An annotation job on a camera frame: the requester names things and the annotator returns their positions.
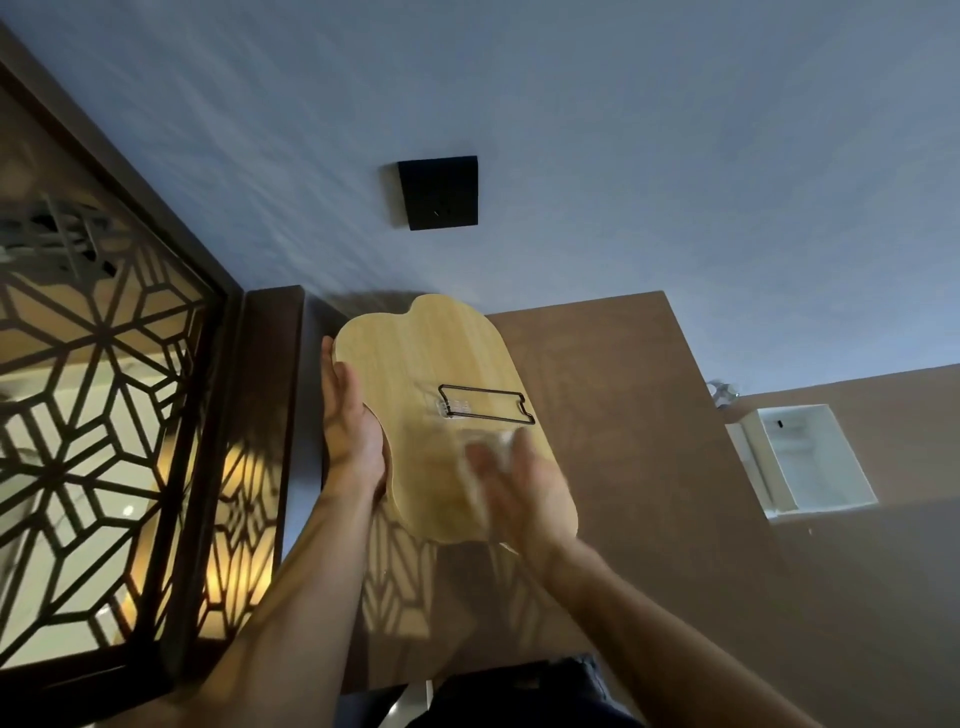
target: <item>person's right hand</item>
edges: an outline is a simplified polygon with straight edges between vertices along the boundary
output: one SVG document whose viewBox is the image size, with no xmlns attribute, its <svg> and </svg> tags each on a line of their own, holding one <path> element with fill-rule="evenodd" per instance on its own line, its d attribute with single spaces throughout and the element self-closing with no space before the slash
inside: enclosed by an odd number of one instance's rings
<svg viewBox="0 0 960 728">
<path fill-rule="evenodd" d="M 500 471 L 485 445 L 471 443 L 466 454 L 483 484 L 496 537 L 515 550 L 534 574 L 545 576 L 558 551 L 576 540 L 564 474 L 555 462 L 537 454 L 526 427 L 514 435 L 509 473 Z"/>
</svg>

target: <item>blurred hand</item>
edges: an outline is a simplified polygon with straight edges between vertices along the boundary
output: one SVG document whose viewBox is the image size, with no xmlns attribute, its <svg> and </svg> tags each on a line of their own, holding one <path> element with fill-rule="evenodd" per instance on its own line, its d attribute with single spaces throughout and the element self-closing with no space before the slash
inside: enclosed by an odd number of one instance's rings
<svg viewBox="0 0 960 728">
<path fill-rule="evenodd" d="M 557 464 L 538 455 L 530 432 L 514 436 L 511 471 L 503 473 L 486 445 L 467 445 L 467 460 L 483 483 L 497 538 L 543 576 L 559 549 L 576 541 L 566 518 L 566 478 Z"/>
<path fill-rule="evenodd" d="M 373 492 L 386 473 L 383 430 L 363 403 L 363 387 L 356 370 L 343 361 L 333 363 L 333 339 L 329 336 L 323 342 L 321 380 L 324 438 L 330 456 L 327 482 L 339 482 L 348 474 L 355 478 L 356 485 Z"/>
</svg>

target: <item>desk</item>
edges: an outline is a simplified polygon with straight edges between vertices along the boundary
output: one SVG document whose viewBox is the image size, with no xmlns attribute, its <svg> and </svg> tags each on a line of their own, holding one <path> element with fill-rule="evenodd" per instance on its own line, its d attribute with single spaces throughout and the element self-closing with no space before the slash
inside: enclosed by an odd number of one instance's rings
<svg viewBox="0 0 960 728">
<path fill-rule="evenodd" d="M 583 539 L 748 663 L 768 662 L 771 600 L 790 586 L 666 297 L 490 318 L 569 479 Z M 589 649 L 502 548 L 420 543 L 381 509 L 369 558 L 344 692 Z"/>
</svg>

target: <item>glass panel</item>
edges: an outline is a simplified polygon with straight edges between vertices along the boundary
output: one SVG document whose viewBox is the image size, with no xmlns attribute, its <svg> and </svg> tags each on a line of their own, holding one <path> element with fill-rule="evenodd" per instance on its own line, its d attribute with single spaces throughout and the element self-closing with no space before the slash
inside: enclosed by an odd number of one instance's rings
<svg viewBox="0 0 960 728">
<path fill-rule="evenodd" d="M 209 303 L 31 124 L 0 92 L 0 667 L 130 635 Z"/>
</svg>

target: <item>wooden board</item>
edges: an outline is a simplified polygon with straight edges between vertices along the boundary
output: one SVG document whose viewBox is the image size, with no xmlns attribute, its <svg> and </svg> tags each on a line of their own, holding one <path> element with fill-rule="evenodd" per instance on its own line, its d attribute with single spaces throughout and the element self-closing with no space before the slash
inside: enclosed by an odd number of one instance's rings
<svg viewBox="0 0 960 728">
<path fill-rule="evenodd" d="M 348 322 L 337 335 L 334 358 L 353 365 L 365 401 L 383 425 L 390 448 L 387 494 L 400 522 L 415 536 L 441 544 L 485 541 L 457 475 L 463 430 L 529 426 L 537 450 L 554 459 L 534 404 L 526 394 L 493 324 L 448 296 L 418 297 L 402 314 L 372 313 Z M 533 425 L 442 415 L 441 384 L 507 390 L 524 395 Z M 447 390 L 474 414 L 522 419 L 510 395 Z M 576 507 L 569 517 L 576 531 Z"/>
</svg>

